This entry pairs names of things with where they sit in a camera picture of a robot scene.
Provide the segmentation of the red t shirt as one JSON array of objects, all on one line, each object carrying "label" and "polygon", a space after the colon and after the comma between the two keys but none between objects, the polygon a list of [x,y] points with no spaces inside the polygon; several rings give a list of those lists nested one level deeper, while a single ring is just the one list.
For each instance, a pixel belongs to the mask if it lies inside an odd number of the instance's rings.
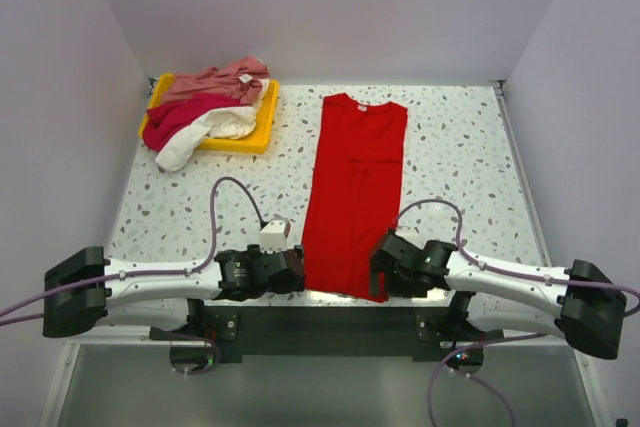
[{"label": "red t shirt", "polygon": [[307,289],[387,300],[370,292],[369,262],[399,210],[407,120],[393,102],[324,99],[302,235]]}]

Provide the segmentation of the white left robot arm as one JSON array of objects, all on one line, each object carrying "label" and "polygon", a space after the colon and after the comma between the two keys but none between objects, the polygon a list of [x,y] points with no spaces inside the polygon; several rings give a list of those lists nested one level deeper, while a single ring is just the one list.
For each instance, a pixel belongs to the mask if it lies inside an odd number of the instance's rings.
[{"label": "white left robot arm", "polygon": [[196,339],[206,330],[207,315],[192,302],[242,302],[304,289],[299,245],[267,252],[254,244],[204,262],[127,262],[106,258],[101,247],[84,248],[45,274],[43,336],[67,338],[120,324]]}]

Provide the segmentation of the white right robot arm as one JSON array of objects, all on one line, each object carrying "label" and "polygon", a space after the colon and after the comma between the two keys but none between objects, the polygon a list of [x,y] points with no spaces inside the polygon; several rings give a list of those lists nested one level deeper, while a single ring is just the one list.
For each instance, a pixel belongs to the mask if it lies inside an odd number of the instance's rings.
[{"label": "white right robot arm", "polygon": [[409,234],[387,231],[370,256],[370,293],[448,303],[418,316],[422,330],[444,340],[476,340],[506,331],[545,334],[591,357],[619,353],[626,297],[594,264],[529,266],[470,254],[448,242],[416,245]]}]

